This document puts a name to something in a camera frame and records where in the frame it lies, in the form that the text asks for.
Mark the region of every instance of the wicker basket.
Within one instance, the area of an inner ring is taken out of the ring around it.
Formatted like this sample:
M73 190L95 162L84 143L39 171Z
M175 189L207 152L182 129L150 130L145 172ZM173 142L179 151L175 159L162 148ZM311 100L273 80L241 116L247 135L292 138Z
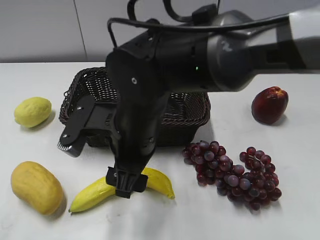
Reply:
M105 67L84 69L74 77L64 93L59 120L66 124L79 99L92 95L99 102L117 102L118 92L112 88ZM210 101L206 93L172 93L160 128L158 147L184 146L190 143L198 128L210 119ZM91 147L106 147L98 136L86 139Z

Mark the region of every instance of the gray wall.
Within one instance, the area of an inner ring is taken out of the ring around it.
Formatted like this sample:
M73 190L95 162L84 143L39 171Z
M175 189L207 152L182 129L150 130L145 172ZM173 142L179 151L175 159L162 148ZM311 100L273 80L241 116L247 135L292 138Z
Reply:
M107 31L111 17L127 17L128 0L0 0L0 62L99 62L112 49ZM172 0L189 15L211 0ZM320 0L222 0L221 11L237 9L254 19L310 7ZM162 0L140 0L138 19L167 17ZM140 29L115 25L119 43Z

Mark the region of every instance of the yellow banana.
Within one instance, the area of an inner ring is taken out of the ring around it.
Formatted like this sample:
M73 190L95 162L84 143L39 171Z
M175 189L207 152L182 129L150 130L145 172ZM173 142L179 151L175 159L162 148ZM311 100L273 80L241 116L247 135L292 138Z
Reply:
M171 181L165 174L149 167L146 167L142 171L142 174L148 176L148 181L146 183L147 188L154 189L157 192L166 195L169 199L175 198ZM75 196L69 212L75 213L88 210L115 193L116 188L106 184L106 177L102 177Z

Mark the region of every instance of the red apple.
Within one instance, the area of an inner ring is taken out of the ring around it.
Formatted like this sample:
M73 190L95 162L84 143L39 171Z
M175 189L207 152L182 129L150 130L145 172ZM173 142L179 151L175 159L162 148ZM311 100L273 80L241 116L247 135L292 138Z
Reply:
M288 93L278 86L260 92L251 105L252 116L260 123L272 125L284 114L289 101Z

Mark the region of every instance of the grape bunch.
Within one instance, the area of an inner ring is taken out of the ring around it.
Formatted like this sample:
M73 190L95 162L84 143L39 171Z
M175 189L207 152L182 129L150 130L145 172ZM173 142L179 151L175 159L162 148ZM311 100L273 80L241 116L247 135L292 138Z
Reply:
M257 211L270 201L277 201L282 193L271 157L253 146L239 155L242 165L234 165L227 151L217 141L190 143L182 151L184 162L194 165L199 186L213 185L217 192L232 202L246 202Z

